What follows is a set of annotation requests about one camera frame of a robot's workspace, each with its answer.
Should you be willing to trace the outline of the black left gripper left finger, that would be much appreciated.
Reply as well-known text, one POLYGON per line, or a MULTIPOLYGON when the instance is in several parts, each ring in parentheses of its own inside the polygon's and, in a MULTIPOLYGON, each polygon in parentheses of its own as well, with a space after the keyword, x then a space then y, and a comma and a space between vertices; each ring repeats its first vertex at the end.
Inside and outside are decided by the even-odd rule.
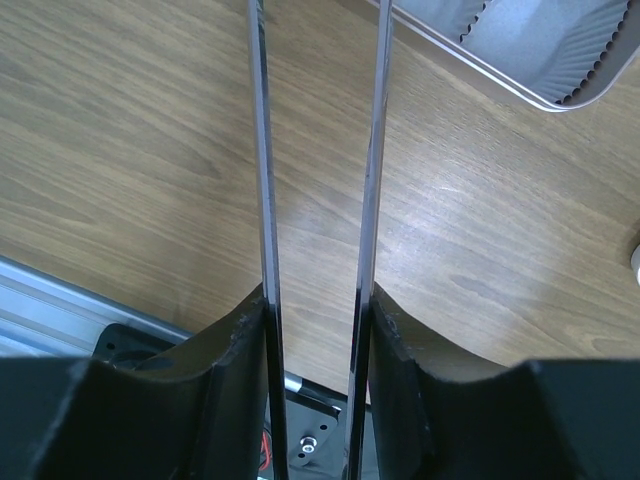
POLYGON ((265 303, 127 370, 81 357, 1 362, 5 479, 253 479, 268 393, 265 303))

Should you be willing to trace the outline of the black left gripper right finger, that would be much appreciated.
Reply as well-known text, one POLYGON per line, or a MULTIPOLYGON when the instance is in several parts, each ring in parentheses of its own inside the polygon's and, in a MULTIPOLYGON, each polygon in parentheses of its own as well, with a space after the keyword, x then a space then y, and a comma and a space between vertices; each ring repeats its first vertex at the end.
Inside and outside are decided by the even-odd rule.
POLYGON ((384 479, 635 479, 639 363, 504 367, 376 288, 369 391, 384 479))

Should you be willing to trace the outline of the metal serving tongs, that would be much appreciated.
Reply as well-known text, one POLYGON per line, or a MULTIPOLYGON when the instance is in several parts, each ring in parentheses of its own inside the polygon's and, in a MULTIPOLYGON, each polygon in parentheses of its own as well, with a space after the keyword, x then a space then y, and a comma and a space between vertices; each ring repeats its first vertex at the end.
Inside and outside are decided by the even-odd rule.
POLYGON ((295 376, 346 395, 338 475, 361 479, 392 40, 334 1, 246 1, 249 95, 266 300, 272 463, 293 475, 295 376))

